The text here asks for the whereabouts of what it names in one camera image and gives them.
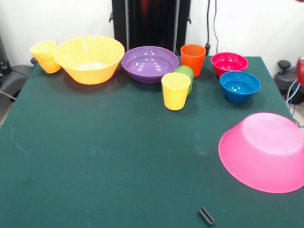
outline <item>purple bowl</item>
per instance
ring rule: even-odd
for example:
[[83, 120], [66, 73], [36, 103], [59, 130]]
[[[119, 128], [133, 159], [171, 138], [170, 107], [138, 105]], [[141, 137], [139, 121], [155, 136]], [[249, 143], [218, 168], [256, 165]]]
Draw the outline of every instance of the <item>purple bowl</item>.
[[156, 84], [161, 81], [162, 76], [177, 68], [179, 59], [168, 49], [143, 46], [127, 51], [121, 63], [136, 81], [144, 84]]

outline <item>bowl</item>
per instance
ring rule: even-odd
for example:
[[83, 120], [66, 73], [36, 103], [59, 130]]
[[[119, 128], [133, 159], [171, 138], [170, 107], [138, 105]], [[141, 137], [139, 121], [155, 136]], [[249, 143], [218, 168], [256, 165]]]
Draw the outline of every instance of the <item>bowl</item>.
[[243, 71], [224, 73], [219, 82], [226, 98], [234, 103], [245, 102], [261, 88], [257, 77]]
[[168, 49], [143, 46], [127, 51], [122, 66], [136, 81], [143, 84], [159, 83], [162, 77], [179, 65], [178, 57]]
[[123, 56], [123, 45], [103, 36], [73, 38], [59, 45], [54, 52], [55, 61], [75, 81], [86, 85], [110, 79]]
[[228, 172], [256, 190], [286, 193], [304, 186], [304, 136], [283, 116], [248, 116], [224, 134], [218, 151]]
[[211, 58], [211, 63], [218, 77], [230, 71], [243, 71], [249, 65], [245, 57], [229, 52], [214, 55]]

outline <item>cup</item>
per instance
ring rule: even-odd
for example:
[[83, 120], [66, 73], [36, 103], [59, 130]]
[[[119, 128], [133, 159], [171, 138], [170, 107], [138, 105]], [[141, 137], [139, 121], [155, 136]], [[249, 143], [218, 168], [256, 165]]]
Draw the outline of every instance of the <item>cup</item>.
[[182, 65], [182, 66], [179, 66], [178, 68], [176, 68], [176, 70], [174, 70], [174, 72], [183, 73], [190, 78], [191, 84], [189, 86], [189, 91], [188, 91], [188, 94], [187, 94], [187, 95], [189, 95], [191, 90], [192, 90], [192, 84], [193, 84], [193, 77], [194, 77], [193, 70], [189, 66]]
[[190, 78], [183, 73], [173, 72], [162, 77], [161, 83], [166, 108], [173, 111], [182, 109], [191, 84]]
[[54, 60], [55, 48], [56, 42], [54, 40], [46, 40], [33, 45], [29, 50], [41, 68], [48, 74], [55, 73], [61, 68]]
[[181, 64], [189, 66], [193, 72], [194, 77], [200, 75], [205, 60], [206, 49], [198, 44], [186, 44], [180, 49]]

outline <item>bowl rim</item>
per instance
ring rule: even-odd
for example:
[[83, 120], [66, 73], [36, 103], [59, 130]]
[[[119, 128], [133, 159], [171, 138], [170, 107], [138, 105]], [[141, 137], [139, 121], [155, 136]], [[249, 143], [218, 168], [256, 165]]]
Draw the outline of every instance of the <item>bowl rim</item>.
[[229, 72], [230, 72], [230, 71], [236, 71], [236, 70], [230, 70], [230, 69], [223, 69], [223, 68], [220, 68], [220, 67], [218, 67], [218, 66], [214, 63], [213, 58], [214, 58], [215, 56], [217, 56], [217, 55], [220, 55], [220, 54], [233, 54], [233, 55], [236, 55], [236, 56], [239, 56], [239, 57], [245, 59], [245, 60], [246, 60], [246, 66], [243, 67], [243, 68], [241, 68], [241, 69], [239, 69], [239, 70], [237, 70], [237, 71], [243, 71], [243, 70], [245, 70], [245, 69], [249, 66], [249, 61], [248, 61], [248, 59], [246, 59], [244, 56], [241, 56], [241, 55], [236, 54], [236, 53], [233, 53], [233, 52], [221, 52], [221, 53], [217, 53], [217, 54], [215, 54], [214, 56], [211, 57], [211, 63], [212, 63], [212, 65], [213, 65], [215, 68], [217, 68], [217, 69], [225, 70], [225, 71], [229, 71]]
[[[76, 70], [76, 69], [73, 69], [73, 68], [69, 68], [69, 67], [66, 67], [64, 66], [63, 64], [60, 64], [57, 60], [57, 52], [59, 50], [59, 48], [64, 45], [65, 43], [73, 40], [73, 39], [80, 39], [80, 38], [89, 38], [89, 37], [101, 37], [101, 38], [106, 38], [106, 39], [112, 39], [112, 40], [115, 40], [117, 43], [119, 43], [119, 45], [123, 48], [123, 56], [124, 56], [124, 53], [125, 53], [125, 49], [124, 49], [124, 46], [122, 45], [121, 42], [119, 42], [117, 39], [114, 39], [114, 38], [111, 38], [111, 37], [107, 37], [107, 36], [100, 36], [100, 35], [87, 35], [87, 36], [78, 36], [78, 37], [74, 37], [74, 38], [71, 38], [71, 39], [68, 39], [66, 41], [64, 41], [63, 43], [61, 43], [60, 45], [58, 45], [55, 50], [54, 50], [54, 60], [57, 64], [59, 64], [62, 68], [65, 68], [65, 69], [68, 69], [68, 70]], [[119, 63], [121, 61], [121, 59], [123, 58], [123, 56], [116, 62], [114, 62], [113, 64], [111, 65], [108, 65], [107, 67], [103, 67], [103, 68], [100, 68], [100, 69], [94, 69], [94, 70], [76, 70], [76, 71], [81, 71], [81, 72], [89, 72], [89, 71], [96, 71], [96, 70], [102, 70], [102, 69], [106, 69], [106, 68], [109, 68], [109, 67], [112, 67], [114, 66], [115, 64]]]
[[186, 46], [190, 46], [190, 45], [194, 45], [194, 46], [197, 46], [197, 47], [201, 47], [201, 48], [203, 48], [204, 51], [205, 51], [204, 54], [201, 54], [201, 55], [198, 55], [198, 56], [195, 56], [195, 57], [202, 57], [202, 56], [205, 56], [205, 55], [206, 55], [207, 50], [206, 50], [206, 48], [205, 48], [204, 46], [199, 45], [199, 44], [192, 44], [192, 43], [191, 43], [191, 44], [185, 44], [185, 45], [181, 46], [181, 49], [180, 49], [180, 56], [181, 56], [181, 50], [184, 49]]
[[43, 43], [46, 43], [46, 42], [52, 42], [52, 43], [53, 43], [53, 46], [55, 46], [55, 48], [57, 48], [57, 47], [56, 47], [56, 41], [55, 41], [55, 40], [53, 40], [53, 39], [47, 39], [47, 40], [43, 40], [43, 41], [40, 41], [40, 42], [38, 42], [38, 43], [32, 45], [32, 46], [30, 47], [30, 49], [29, 49], [29, 52], [30, 52], [31, 54], [41, 54], [41, 53], [44, 53], [45, 51], [33, 51], [33, 49], [34, 49], [36, 46], [38, 46], [38, 45], [40, 45], [40, 44], [43, 44]]
[[[255, 89], [253, 92], [250, 92], [250, 93], [235, 92], [235, 91], [232, 91], [232, 90], [226, 88], [226, 87], [224, 86], [223, 82], [222, 82], [223, 76], [224, 76], [224, 75], [231, 74], [231, 73], [235, 73], [235, 72], [238, 72], [238, 73], [241, 73], [241, 74], [244, 74], [244, 75], [248, 75], [248, 76], [254, 78], [254, 79], [258, 82], [258, 88]], [[248, 72], [244, 72], [244, 71], [229, 71], [229, 72], [225, 72], [225, 73], [223, 73], [222, 76], [219, 78], [219, 82], [220, 82], [221, 86], [222, 86], [224, 89], [226, 89], [226, 90], [228, 90], [228, 91], [230, 91], [230, 92], [232, 92], [232, 93], [234, 93], [234, 94], [251, 95], [251, 94], [254, 94], [254, 93], [256, 93], [257, 91], [259, 91], [260, 88], [261, 88], [261, 82], [260, 82], [260, 80], [259, 80], [256, 76], [254, 76], [253, 74], [248, 73]]]
[[179, 60], [179, 58], [172, 52], [172, 51], [170, 51], [169, 49], [166, 49], [166, 48], [162, 48], [162, 47], [159, 47], [159, 46], [140, 46], [140, 47], [135, 47], [135, 48], [132, 48], [132, 49], [130, 49], [130, 50], [128, 50], [125, 54], [124, 54], [124, 56], [123, 56], [123, 58], [122, 58], [122, 60], [121, 60], [121, 65], [123, 66], [123, 68], [127, 71], [127, 72], [129, 72], [130, 74], [132, 74], [132, 75], [135, 75], [135, 76], [140, 76], [140, 77], [147, 77], [147, 78], [154, 78], [154, 77], [161, 77], [161, 76], [164, 76], [165, 74], [168, 74], [168, 73], [162, 73], [162, 74], [158, 74], [158, 75], [153, 75], [153, 76], [147, 76], [147, 75], [142, 75], [142, 74], [138, 74], [138, 73], [134, 73], [134, 72], [132, 72], [132, 71], [130, 71], [130, 70], [128, 70], [127, 69], [127, 67], [124, 65], [124, 63], [123, 63], [123, 59], [124, 58], [126, 58], [126, 55], [127, 55], [127, 53], [128, 52], [130, 52], [130, 51], [133, 51], [133, 50], [136, 50], [136, 49], [141, 49], [141, 48], [157, 48], [157, 49], [162, 49], [162, 50], [165, 50], [165, 51], [169, 51], [169, 52], [171, 52], [172, 54], [173, 54], [173, 56], [175, 56], [176, 57], [176, 59], [177, 59], [177, 64], [176, 64], [176, 66], [173, 66], [173, 70], [172, 71], [170, 71], [170, 72], [168, 72], [168, 73], [172, 73], [174, 70], [176, 70], [176, 68], [179, 66], [179, 64], [180, 64], [180, 60]]

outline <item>red object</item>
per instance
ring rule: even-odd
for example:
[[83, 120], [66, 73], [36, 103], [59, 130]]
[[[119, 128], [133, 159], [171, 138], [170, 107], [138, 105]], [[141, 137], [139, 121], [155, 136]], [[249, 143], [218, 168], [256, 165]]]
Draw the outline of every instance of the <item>red object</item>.
[[296, 63], [296, 74], [298, 82], [304, 86], [304, 57], [300, 57]]
[[214, 55], [211, 58], [211, 63], [218, 77], [230, 71], [243, 71], [249, 65], [245, 57], [229, 52]]

